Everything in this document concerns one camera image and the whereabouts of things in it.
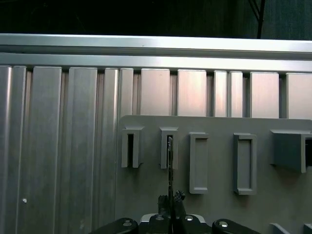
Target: vertical groove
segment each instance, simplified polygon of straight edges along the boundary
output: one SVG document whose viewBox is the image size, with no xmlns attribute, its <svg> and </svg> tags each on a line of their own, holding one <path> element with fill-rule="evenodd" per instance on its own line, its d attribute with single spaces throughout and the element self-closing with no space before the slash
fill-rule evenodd
<svg viewBox="0 0 312 234">
<path fill-rule="evenodd" d="M 60 183 L 61 183 L 61 159 L 62 159 L 62 143 L 65 142 L 63 138 L 63 121 L 64 121 L 64 99 L 65 86 L 68 84 L 68 72 L 62 71 L 60 84 L 60 99 L 59 99 L 59 123 L 58 123 L 58 153 L 55 167 L 55 194 L 54 194 L 54 220 L 53 220 L 53 234 L 59 233 L 59 211 L 60 211 Z"/>
<path fill-rule="evenodd" d="M 177 116 L 177 73 L 170 73 L 171 115 Z"/>
<path fill-rule="evenodd" d="M 133 115 L 138 115 L 138 111 L 139 111 L 139 106 L 138 106 L 138 94 L 139 94 L 139 86 L 138 86 L 138 81 L 139 81 L 139 77 L 141 75 L 139 73 L 134 73 L 133 74 L 133 89 L 132 89 L 132 114 Z"/>
<path fill-rule="evenodd" d="M 243 117 L 251 117 L 251 79 L 243 74 Z"/>
<path fill-rule="evenodd" d="M 68 233 L 68 215 L 70 212 L 69 205 L 69 188 L 70 188 L 70 153 L 68 154 L 68 149 L 66 145 L 68 144 L 68 71 L 63 71 L 63 116 L 62 116 L 62 144 L 61 144 L 61 157 L 60 157 L 60 179 L 59 187 L 60 196 L 59 200 L 59 223 L 58 223 L 58 233 L 67 234 Z"/>
<path fill-rule="evenodd" d="M 207 72 L 207 116 L 214 116 L 214 73 Z"/>
<path fill-rule="evenodd" d="M 102 107 L 103 107 L 103 91 L 104 91 L 104 71 L 97 71 L 97 100 L 96 100 L 96 127 L 95 127 L 95 157 L 94 157 L 94 173 L 93 173 L 93 220 L 91 230 L 99 227 L 99 204 L 100 204 L 100 160 L 101 160 L 101 140 L 102 140 Z"/>
<path fill-rule="evenodd" d="M 142 99 L 142 72 L 137 75 L 137 99 L 136 99 L 136 114 L 141 114 L 141 99 Z"/>
</svg>

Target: gray panel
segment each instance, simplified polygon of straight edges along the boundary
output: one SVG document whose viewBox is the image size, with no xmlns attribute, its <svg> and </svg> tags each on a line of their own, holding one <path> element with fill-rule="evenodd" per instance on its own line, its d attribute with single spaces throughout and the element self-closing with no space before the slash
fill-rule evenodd
<svg viewBox="0 0 312 234">
<path fill-rule="evenodd" d="M 278 131 L 273 130 L 274 158 L 273 164 L 282 166 L 299 173 L 305 173 L 309 165 L 312 134 L 310 131 Z"/>
<path fill-rule="evenodd" d="M 214 117 L 226 117 L 228 112 L 228 73 L 214 72 Z"/>
<path fill-rule="evenodd" d="M 281 225 L 277 223 L 270 223 L 270 225 L 272 229 L 272 234 L 290 234 Z"/>
<path fill-rule="evenodd" d="M 254 195 L 257 189 L 257 137 L 249 133 L 234 133 L 234 191 L 239 195 Z"/>
<path fill-rule="evenodd" d="M 312 224 L 305 224 L 303 227 L 303 234 L 312 234 Z"/>
<path fill-rule="evenodd" d="M 17 228 L 17 214 L 21 200 L 20 159 L 22 152 L 22 134 L 25 107 L 26 68 L 14 67 L 12 73 L 11 115 L 10 115 L 10 148 L 8 159 L 8 181 L 6 202 L 6 227 L 4 233 L 14 233 Z"/>
<path fill-rule="evenodd" d="M 282 82 L 283 117 L 312 119 L 312 75 L 289 73 Z"/>
<path fill-rule="evenodd" d="M 170 71 L 142 69 L 140 114 L 171 115 Z"/>
<path fill-rule="evenodd" d="M 133 69 L 121 69 L 119 80 L 119 118 L 132 114 L 132 98 Z"/>
<path fill-rule="evenodd" d="M 59 115 L 61 69 L 35 67 L 31 86 L 29 132 L 27 137 L 28 173 L 26 191 L 20 196 L 25 216 L 22 233 L 55 233 L 57 168 L 59 161 Z"/>
<path fill-rule="evenodd" d="M 243 117 L 243 73 L 229 72 L 228 117 Z"/>
<path fill-rule="evenodd" d="M 279 118 L 279 77 L 277 73 L 251 73 L 248 116 Z"/>
<path fill-rule="evenodd" d="M 0 66 L 0 233 L 6 230 L 12 68 Z"/>
<path fill-rule="evenodd" d="M 60 208 L 60 233 L 64 234 L 91 230 L 96 95 L 96 69 L 69 69 Z"/>
<path fill-rule="evenodd" d="M 105 70 L 103 125 L 101 129 L 99 226 L 112 222 L 115 218 L 118 77 L 118 70 Z"/>
<path fill-rule="evenodd" d="M 167 194 L 158 191 L 167 178 L 160 177 L 162 170 L 159 167 L 157 170 L 154 164 L 159 163 L 161 149 L 159 128 L 175 126 L 178 127 L 179 160 L 178 170 L 174 172 L 174 190 L 185 192 L 184 206 L 188 213 L 203 216 L 208 224 L 228 218 L 260 233 L 268 233 L 269 223 L 273 222 L 290 233 L 300 233 L 304 221 L 311 219 L 312 174 L 299 175 L 270 165 L 274 152 L 270 129 L 304 131 L 312 129 L 311 120 L 126 116 L 119 124 L 144 127 L 144 160 L 149 158 L 150 163 L 146 165 L 149 170 L 144 162 L 139 170 L 126 168 L 127 173 L 118 166 L 116 202 L 119 207 L 116 209 L 124 212 L 119 211 L 120 216 L 127 214 L 135 219 L 138 217 L 139 221 L 142 214 L 155 212 L 157 208 L 152 205 L 157 195 Z M 190 132 L 209 134 L 208 161 L 200 161 L 208 172 L 207 195 L 188 192 Z M 254 196 L 237 196 L 233 191 L 233 136 L 244 132 L 257 136 L 257 195 Z"/>
<path fill-rule="evenodd" d="M 208 192 L 208 138 L 205 133 L 190 133 L 190 193 Z"/>
<path fill-rule="evenodd" d="M 177 115 L 206 116 L 207 77 L 205 71 L 178 70 Z"/>
<path fill-rule="evenodd" d="M 177 169 L 178 162 L 178 140 L 177 140 L 177 128 L 160 128 L 161 130 L 161 157 L 160 168 L 166 169 L 168 163 L 168 137 L 172 137 L 172 151 L 173 151 L 173 169 Z"/>
</svg>

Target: gray block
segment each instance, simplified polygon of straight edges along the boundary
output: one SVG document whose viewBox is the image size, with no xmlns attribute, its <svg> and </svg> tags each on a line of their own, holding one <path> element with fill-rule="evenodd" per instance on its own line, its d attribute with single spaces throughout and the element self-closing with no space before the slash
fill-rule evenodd
<svg viewBox="0 0 312 234">
<path fill-rule="evenodd" d="M 310 131 L 272 130 L 274 138 L 273 164 L 305 173 L 310 163 L 312 147 Z"/>
<path fill-rule="evenodd" d="M 190 133 L 190 193 L 208 192 L 208 134 Z"/>
<path fill-rule="evenodd" d="M 167 140 L 168 137 L 172 137 L 173 148 L 173 169 L 177 169 L 178 161 L 178 141 L 177 141 L 177 128 L 160 128 L 161 130 L 161 157 L 160 168 L 167 168 Z"/>
<path fill-rule="evenodd" d="M 277 223 L 270 223 L 272 227 L 272 234 L 290 234 L 281 225 Z"/>
<path fill-rule="evenodd" d="M 303 225 L 303 234 L 312 234 L 312 224 L 304 224 Z"/>
<path fill-rule="evenodd" d="M 233 186 L 239 195 L 254 195 L 257 189 L 257 137 L 234 133 Z"/>
<path fill-rule="evenodd" d="M 143 162 L 141 157 L 140 132 L 142 128 L 129 128 L 122 130 L 122 158 L 121 167 L 138 168 Z"/>
</svg>

